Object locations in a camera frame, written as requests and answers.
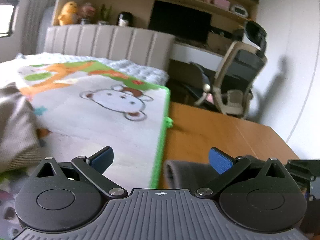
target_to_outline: window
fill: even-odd
[[[0,0],[0,38],[12,34],[12,22],[19,0]]]

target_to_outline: plush toy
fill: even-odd
[[[60,25],[76,24],[78,22],[78,6],[75,2],[67,2],[58,17]]]

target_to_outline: office chair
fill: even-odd
[[[190,62],[202,77],[203,89],[188,84],[181,85],[196,100],[195,106],[244,118],[252,99],[252,83],[267,62],[266,31],[256,22],[246,23],[244,32],[248,39],[260,47],[234,41],[220,62],[216,72],[208,71],[201,65]],[[213,102],[207,100],[212,94]]]

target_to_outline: alarm clock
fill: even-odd
[[[237,14],[239,16],[245,17],[245,18],[247,18],[249,16],[246,8],[244,8],[241,5],[233,5],[233,6],[231,6],[230,11],[232,11],[233,13],[235,13],[235,14]]]

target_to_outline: curtain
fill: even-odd
[[[54,6],[56,0],[30,0],[25,16],[22,37],[22,53],[24,55],[35,54],[39,26],[44,11],[49,6]]]

